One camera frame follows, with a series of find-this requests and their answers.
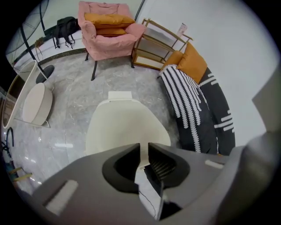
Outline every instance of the pink armchair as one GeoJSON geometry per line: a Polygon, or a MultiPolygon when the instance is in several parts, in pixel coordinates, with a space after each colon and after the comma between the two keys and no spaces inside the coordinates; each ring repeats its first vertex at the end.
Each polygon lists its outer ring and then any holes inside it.
{"type": "Polygon", "coordinates": [[[85,13],[96,13],[100,15],[119,14],[131,18],[132,15],[130,14],[127,4],[79,2],[78,24],[82,30],[82,42],[88,52],[85,61],[88,60],[89,54],[95,61],[91,79],[94,80],[97,61],[106,58],[131,55],[136,41],[142,36],[146,27],[142,24],[133,23],[125,29],[127,34],[117,37],[103,37],[97,35],[96,28],[90,21],[85,20],[85,13]]]}

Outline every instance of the marble floor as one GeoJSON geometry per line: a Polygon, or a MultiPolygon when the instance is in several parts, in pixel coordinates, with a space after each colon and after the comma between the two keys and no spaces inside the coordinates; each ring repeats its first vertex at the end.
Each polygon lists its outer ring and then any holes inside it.
{"type": "Polygon", "coordinates": [[[49,78],[54,84],[48,117],[51,128],[13,121],[11,155],[16,167],[32,173],[32,179],[19,182],[19,187],[28,193],[85,155],[90,119],[97,105],[108,98],[108,91],[131,91],[133,98],[147,106],[166,128],[171,145],[180,146],[172,107],[161,79],[156,79],[158,71],[137,66],[133,69],[129,57],[120,57],[99,61],[96,78],[90,81],[94,61],[90,57],[84,61],[85,57],[86,53],[75,54],[42,66],[55,66],[49,78]]]}

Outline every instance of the orange pillow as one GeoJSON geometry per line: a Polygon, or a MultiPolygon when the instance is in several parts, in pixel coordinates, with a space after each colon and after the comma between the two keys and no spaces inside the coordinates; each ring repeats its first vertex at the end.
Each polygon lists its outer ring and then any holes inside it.
{"type": "Polygon", "coordinates": [[[123,34],[127,33],[122,28],[97,29],[97,35],[102,35],[104,37],[116,37],[123,34]]]}
{"type": "Polygon", "coordinates": [[[95,14],[85,13],[85,20],[92,22],[97,29],[127,27],[135,21],[127,16],[119,14],[95,14]]]}
{"type": "Polygon", "coordinates": [[[188,42],[183,58],[177,66],[177,69],[186,73],[196,83],[199,83],[207,69],[207,63],[192,44],[188,42]]]}
{"type": "Polygon", "coordinates": [[[171,56],[167,59],[167,61],[164,63],[161,69],[164,69],[165,66],[171,65],[171,64],[176,64],[178,65],[179,62],[181,61],[183,57],[183,53],[180,51],[174,51],[171,56]]]}

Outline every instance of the wall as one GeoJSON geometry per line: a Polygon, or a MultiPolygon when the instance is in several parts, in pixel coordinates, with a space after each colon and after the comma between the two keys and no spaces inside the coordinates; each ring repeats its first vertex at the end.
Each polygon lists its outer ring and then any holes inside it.
{"type": "Polygon", "coordinates": [[[236,145],[266,131],[252,102],[272,76],[280,54],[259,19],[244,4],[225,0],[147,0],[138,21],[150,17],[185,34],[217,77],[231,109],[236,145]]]}
{"type": "MultiPolygon", "coordinates": [[[[93,0],[94,2],[105,2],[105,0],[93,0]]],[[[45,15],[43,17],[43,22],[45,29],[48,29],[57,24],[57,20],[67,17],[73,16],[77,18],[78,13],[78,4],[80,0],[49,0],[49,4],[45,15]]],[[[120,3],[119,0],[106,0],[107,3],[120,3]]],[[[135,17],[137,10],[140,7],[141,0],[122,0],[121,3],[126,3],[129,5],[130,12],[135,17]]],[[[37,27],[31,37],[28,39],[29,45],[35,43],[37,39],[43,37],[44,32],[41,24],[37,27]]],[[[9,62],[14,61],[24,50],[26,49],[25,45],[22,45],[16,51],[8,54],[6,57],[9,62]]]]}

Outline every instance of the black cable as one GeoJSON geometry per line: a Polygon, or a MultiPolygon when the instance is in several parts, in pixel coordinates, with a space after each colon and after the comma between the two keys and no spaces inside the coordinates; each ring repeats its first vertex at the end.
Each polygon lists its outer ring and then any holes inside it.
{"type": "Polygon", "coordinates": [[[155,208],[154,208],[153,205],[152,205],[152,207],[153,207],[153,209],[154,209],[154,217],[153,217],[153,218],[155,218],[155,216],[156,216],[156,211],[155,211],[155,208]]]}

